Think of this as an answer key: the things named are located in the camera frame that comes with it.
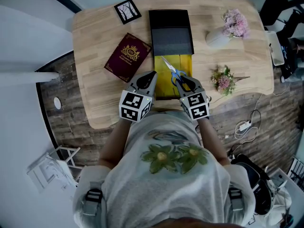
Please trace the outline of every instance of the maroon book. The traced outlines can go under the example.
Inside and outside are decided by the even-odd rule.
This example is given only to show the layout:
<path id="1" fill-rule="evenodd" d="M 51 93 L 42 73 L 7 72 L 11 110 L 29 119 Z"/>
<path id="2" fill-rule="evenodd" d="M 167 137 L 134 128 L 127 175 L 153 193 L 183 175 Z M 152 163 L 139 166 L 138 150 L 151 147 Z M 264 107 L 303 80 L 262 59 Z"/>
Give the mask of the maroon book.
<path id="1" fill-rule="evenodd" d="M 150 51 L 149 45 L 127 33 L 105 64 L 105 69 L 129 82 Z"/>

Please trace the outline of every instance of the pink hydrangea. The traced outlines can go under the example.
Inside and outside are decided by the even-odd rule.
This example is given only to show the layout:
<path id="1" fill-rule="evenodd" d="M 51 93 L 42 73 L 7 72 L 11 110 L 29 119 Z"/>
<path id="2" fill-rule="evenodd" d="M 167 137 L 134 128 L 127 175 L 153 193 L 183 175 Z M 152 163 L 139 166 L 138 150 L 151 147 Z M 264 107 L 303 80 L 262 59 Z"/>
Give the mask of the pink hydrangea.
<path id="1" fill-rule="evenodd" d="M 229 87 L 229 85 L 230 85 L 229 77 L 223 75 L 223 76 L 221 76 L 221 78 L 219 78 L 219 80 L 218 80 L 218 86 L 219 86 L 218 90 L 220 90 L 220 91 L 224 90 L 227 87 Z"/>
<path id="2" fill-rule="evenodd" d="M 225 36 L 236 36 L 247 38 L 249 36 L 249 27 L 247 19 L 238 9 L 228 10 L 223 15 L 225 26 L 223 34 Z"/>

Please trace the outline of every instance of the white marker cube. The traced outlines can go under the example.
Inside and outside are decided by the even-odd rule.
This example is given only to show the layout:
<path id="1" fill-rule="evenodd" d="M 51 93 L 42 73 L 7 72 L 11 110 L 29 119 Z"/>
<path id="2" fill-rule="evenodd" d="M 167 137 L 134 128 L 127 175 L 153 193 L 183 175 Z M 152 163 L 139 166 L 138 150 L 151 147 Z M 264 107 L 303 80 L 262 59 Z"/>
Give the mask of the white marker cube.
<path id="1" fill-rule="evenodd" d="M 192 120 L 209 116 L 208 99 L 205 91 L 181 98 L 180 103 Z"/>
<path id="2" fill-rule="evenodd" d="M 149 112 L 152 99 L 149 96 L 123 90 L 119 102 L 119 116 L 133 122 L 139 122 Z"/>

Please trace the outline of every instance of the black box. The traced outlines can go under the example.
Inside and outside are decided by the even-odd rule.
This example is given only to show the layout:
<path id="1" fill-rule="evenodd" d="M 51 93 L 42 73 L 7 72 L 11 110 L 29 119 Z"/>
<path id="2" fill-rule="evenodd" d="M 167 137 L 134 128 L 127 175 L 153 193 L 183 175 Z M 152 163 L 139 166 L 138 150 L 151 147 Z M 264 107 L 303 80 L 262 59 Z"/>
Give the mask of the black box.
<path id="1" fill-rule="evenodd" d="M 150 10 L 154 56 L 193 55 L 193 42 L 187 10 Z"/>

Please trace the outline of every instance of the small flower bouquet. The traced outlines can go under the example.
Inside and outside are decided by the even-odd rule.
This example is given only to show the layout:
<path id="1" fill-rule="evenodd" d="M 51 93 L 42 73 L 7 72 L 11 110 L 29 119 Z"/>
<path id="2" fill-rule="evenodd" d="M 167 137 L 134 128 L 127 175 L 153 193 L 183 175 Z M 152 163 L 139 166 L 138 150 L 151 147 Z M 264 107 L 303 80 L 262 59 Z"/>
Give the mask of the small flower bouquet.
<path id="1" fill-rule="evenodd" d="M 220 94 L 227 96 L 234 91 L 236 82 L 244 78 L 249 77 L 233 77 L 233 74 L 230 73 L 230 68 L 225 65 L 224 69 L 218 66 L 213 71 L 211 82 Z"/>
<path id="2" fill-rule="evenodd" d="M 247 19 L 238 9 L 228 10 L 223 14 L 222 18 L 225 22 L 223 28 L 225 36 L 229 36 L 230 38 L 233 36 L 247 38 L 249 36 Z"/>

